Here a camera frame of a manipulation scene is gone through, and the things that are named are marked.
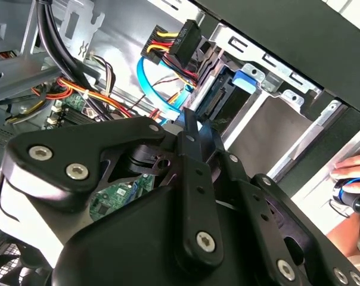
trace label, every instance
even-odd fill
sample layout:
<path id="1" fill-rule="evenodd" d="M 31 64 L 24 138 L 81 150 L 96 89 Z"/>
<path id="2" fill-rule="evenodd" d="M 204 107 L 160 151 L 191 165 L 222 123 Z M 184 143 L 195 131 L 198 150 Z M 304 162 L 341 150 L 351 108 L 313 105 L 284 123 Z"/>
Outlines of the label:
<path id="1" fill-rule="evenodd" d="M 124 196 L 126 194 L 126 191 L 124 189 L 118 189 L 116 191 L 117 194 Z"/>

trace yellow wire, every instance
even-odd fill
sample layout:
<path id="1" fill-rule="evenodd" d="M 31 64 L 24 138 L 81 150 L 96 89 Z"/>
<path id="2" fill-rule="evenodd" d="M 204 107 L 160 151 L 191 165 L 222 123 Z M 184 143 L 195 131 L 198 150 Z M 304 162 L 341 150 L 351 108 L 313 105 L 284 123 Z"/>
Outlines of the yellow wire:
<path id="1" fill-rule="evenodd" d="M 195 88 L 195 86 L 192 84 L 192 83 L 190 83 L 190 82 L 187 82 L 184 78 L 182 78 L 181 77 L 181 75 L 180 74 L 178 74 L 177 72 L 175 72 L 174 71 L 174 73 L 176 74 L 176 76 L 182 81 L 182 82 L 184 82 L 186 85 L 190 85 L 190 86 L 192 86 L 193 88 Z"/>
<path id="2" fill-rule="evenodd" d="M 32 113 L 33 111 L 35 111 L 38 107 L 40 107 L 44 102 L 40 101 L 39 103 L 35 104 L 34 106 L 32 106 L 31 108 L 29 108 L 27 111 L 25 111 L 25 115 L 28 115 L 30 113 Z M 17 116 L 15 118 L 9 119 L 7 121 L 7 123 L 13 123 L 16 122 L 19 118 L 17 118 Z"/>
<path id="3" fill-rule="evenodd" d="M 157 31 L 156 33 L 158 36 L 163 38 L 177 38 L 177 36 L 179 35 L 179 33 L 162 33 L 160 31 Z"/>
<path id="4" fill-rule="evenodd" d="M 169 51 L 169 48 L 167 46 L 153 44 L 153 45 L 148 46 L 147 52 L 150 52 L 152 49 L 162 49 L 163 51 L 166 51 L 166 52 Z"/>

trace green circuit board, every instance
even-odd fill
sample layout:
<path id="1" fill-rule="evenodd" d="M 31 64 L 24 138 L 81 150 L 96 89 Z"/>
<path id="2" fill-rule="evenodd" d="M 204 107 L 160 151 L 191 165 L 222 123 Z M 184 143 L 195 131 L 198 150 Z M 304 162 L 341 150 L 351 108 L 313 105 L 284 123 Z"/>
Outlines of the green circuit board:
<path id="1" fill-rule="evenodd" d="M 90 217 L 97 221 L 153 189 L 154 176 L 142 175 L 135 182 L 110 186 L 94 195 Z"/>
<path id="2" fill-rule="evenodd" d="M 63 99 L 62 102 L 63 104 L 69 105 L 71 108 L 74 108 L 76 111 L 80 113 L 82 112 L 86 104 L 82 96 L 80 96 L 79 94 L 73 94 L 68 98 Z"/>

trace screw head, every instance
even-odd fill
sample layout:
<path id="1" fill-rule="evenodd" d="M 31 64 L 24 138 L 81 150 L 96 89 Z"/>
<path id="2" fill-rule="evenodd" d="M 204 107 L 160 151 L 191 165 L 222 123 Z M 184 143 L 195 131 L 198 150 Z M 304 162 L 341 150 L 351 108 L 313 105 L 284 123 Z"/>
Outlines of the screw head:
<path id="1" fill-rule="evenodd" d="M 187 137 L 187 139 L 188 139 L 189 141 L 194 142 L 194 138 L 193 138 L 192 136 L 187 135 L 186 137 Z"/>
<path id="2" fill-rule="evenodd" d="M 229 158 L 230 158 L 230 160 L 232 160 L 234 163 L 237 163 L 237 162 L 238 162 L 238 158 L 237 158 L 235 155 L 233 155 L 233 154 L 230 154 L 230 155 L 229 155 Z"/>
<path id="3" fill-rule="evenodd" d="M 29 149 L 29 156 L 38 161 L 47 161 L 53 157 L 53 152 L 45 146 L 34 146 Z"/>
<path id="4" fill-rule="evenodd" d="M 338 269 L 338 268 L 334 268 L 334 274 L 336 276 L 336 278 L 344 285 L 348 284 L 348 279 L 346 277 L 346 275 L 344 275 L 344 273 Z"/>
<path id="5" fill-rule="evenodd" d="M 73 180 L 81 181 L 89 176 L 89 170 L 82 164 L 70 164 L 66 167 L 66 174 Z"/>
<path id="6" fill-rule="evenodd" d="M 295 272 L 293 268 L 288 264 L 285 260 L 278 260 L 277 261 L 278 270 L 281 274 L 289 281 L 295 280 Z"/>
<path id="7" fill-rule="evenodd" d="M 200 231 L 196 235 L 198 246 L 200 246 L 205 252 L 211 253 L 216 249 L 216 243 L 213 237 L 207 232 Z"/>
<path id="8" fill-rule="evenodd" d="M 150 128 L 153 130 L 153 131 L 159 131 L 159 127 L 157 127 L 156 125 L 153 125 L 153 124 L 150 124 Z"/>
<path id="9" fill-rule="evenodd" d="M 271 182 L 270 182 L 270 180 L 269 180 L 268 178 L 263 177 L 262 180 L 263 180 L 263 182 L 264 182 L 265 184 L 267 184 L 267 186 L 271 186 Z"/>
<path id="10" fill-rule="evenodd" d="M 353 271 L 349 272 L 352 279 L 354 280 L 354 282 L 356 283 L 357 286 L 360 286 L 360 276 L 356 273 L 354 273 Z"/>

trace connector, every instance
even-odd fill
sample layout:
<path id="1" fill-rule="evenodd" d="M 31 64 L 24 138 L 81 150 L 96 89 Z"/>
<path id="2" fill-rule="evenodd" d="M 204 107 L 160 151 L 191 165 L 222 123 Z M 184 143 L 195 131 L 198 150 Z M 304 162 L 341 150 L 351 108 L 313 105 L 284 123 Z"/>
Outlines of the connector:
<path id="1" fill-rule="evenodd" d="M 171 62 L 186 69 L 201 38 L 201 30 L 197 23 L 194 20 L 187 20 L 173 42 L 167 57 Z"/>
<path id="2" fill-rule="evenodd" d="M 150 37 L 148 38 L 147 43 L 145 43 L 144 48 L 142 52 L 140 53 L 142 57 L 146 58 L 147 60 L 159 64 L 162 60 L 163 55 L 154 49 L 152 49 L 150 52 L 147 52 L 147 49 L 150 45 L 152 45 L 152 41 L 160 41 L 160 37 L 157 35 L 157 32 L 167 33 L 165 29 L 162 27 L 156 25 L 155 29 L 152 31 Z"/>

